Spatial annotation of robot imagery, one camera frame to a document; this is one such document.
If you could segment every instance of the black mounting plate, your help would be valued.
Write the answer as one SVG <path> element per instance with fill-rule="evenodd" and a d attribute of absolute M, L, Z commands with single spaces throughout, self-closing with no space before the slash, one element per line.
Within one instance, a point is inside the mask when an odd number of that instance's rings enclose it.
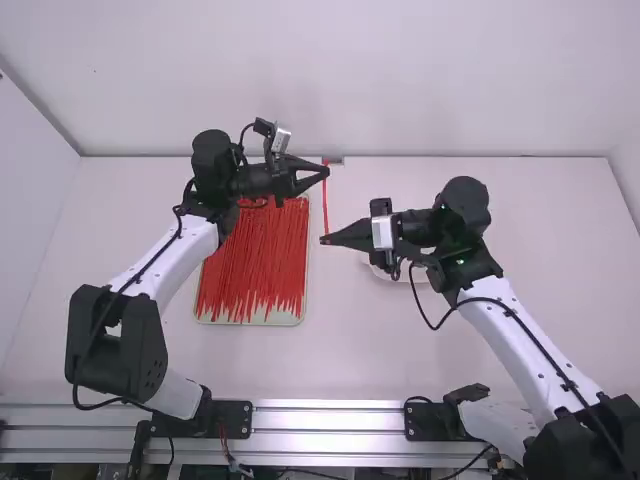
<path fill-rule="evenodd" d="M 230 440 L 246 440 L 251 436 L 253 404 L 250 401 L 213 400 L 212 404 L 216 414 L 204 434 L 196 434 L 193 427 L 184 420 L 154 413 L 151 418 L 151 436 L 220 438 L 220 424 L 224 425 L 225 435 Z"/>
<path fill-rule="evenodd" d="M 404 406 L 404 436 L 410 442 L 461 440 L 447 428 L 455 422 L 449 405 L 409 402 Z"/>

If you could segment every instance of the red straw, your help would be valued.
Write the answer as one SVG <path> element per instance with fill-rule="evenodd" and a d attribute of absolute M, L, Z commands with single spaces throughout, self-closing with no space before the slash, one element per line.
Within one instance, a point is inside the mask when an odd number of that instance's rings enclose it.
<path fill-rule="evenodd" d="M 283 208 L 270 198 L 263 208 L 242 209 L 233 233 L 202 266 L 198 317 L 210 313 L 212 322 L 227 315 L 233 323 L 266 322 L 279 310 L 302 318 L 308 229 L 305 197 L 285 200 Z M 264 316 L 256 315 L 258 309 Z"/>

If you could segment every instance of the black bracket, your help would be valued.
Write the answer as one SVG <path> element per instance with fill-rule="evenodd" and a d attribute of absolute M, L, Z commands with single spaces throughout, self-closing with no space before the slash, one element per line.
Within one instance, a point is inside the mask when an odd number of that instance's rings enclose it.
<path fill-rule="evenodd" d="M 193 424 L 174 417 L 153 414 L 151 436 L 172 438 L 220 438 L 221 427 L 229 440 L 246 440 L 251 436 L 253 404 L 248 400 L 211 400 L 212 415 L 208 425 Z"/>
<path fill-rule="evenodd" d="M 403 411 L 405 438 L 410 442 L 475 440 L 462 426 L 458 405 L 463 401 L 475 402 L 488 395 L 488 387 L 475 383 L 449 392 L 443 403 L 410 399 L 405 402 Z"/>
<path fill-rule="evenodd" d="M 409 402 L 404 406 L 404 436 L 410 442 L 459 440 L 450 425 L 456 414 L 445 403 Z"/>

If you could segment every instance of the white table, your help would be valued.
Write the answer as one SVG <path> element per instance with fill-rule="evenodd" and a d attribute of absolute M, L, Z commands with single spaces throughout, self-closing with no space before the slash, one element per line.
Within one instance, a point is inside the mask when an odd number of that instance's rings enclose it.
<path fill-rule="evenodd" d="M 348 157 L 329 179 L 331 228 L 366 216 L 374 197 L 392 197 L 396 210 L 429 207 L 456 175 L 488 185 L 487 244 L 543 329 L 611 395 L 640 398 L 640 238 L 605 159 Z M 187 158 L 83 161 L 0 373 L 2 392 L 70 392 L 63 378 L 69 296 L 137 260 L 171 223 L 189 176 Z M 431 332 L 408 285 L 375 278 L 353 251 L 321 247 L 321 188 L 310 195 L 305 320 L 199 325 L 194 272 L 163 318 L 174 369 L 224 397 L 438 398 L 481 382 L 503 400 L 520 400 L 461 317 Z M 446 311 L 439 295 L 420 294 L 433 319 Z"/>

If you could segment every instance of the cable clip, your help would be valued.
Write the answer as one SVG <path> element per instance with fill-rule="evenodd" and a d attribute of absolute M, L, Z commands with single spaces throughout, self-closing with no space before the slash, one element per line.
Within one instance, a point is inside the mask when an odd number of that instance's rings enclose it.
<path fill-rule="evenodd" d="M 238 463 L 233 455 L 228 455 L 227 461 L 229 462 L 229 472 L 240 473 L 243 477 L 254 478 L 253 470 L 251 468 L 247 468 L 241 463 Z"/>

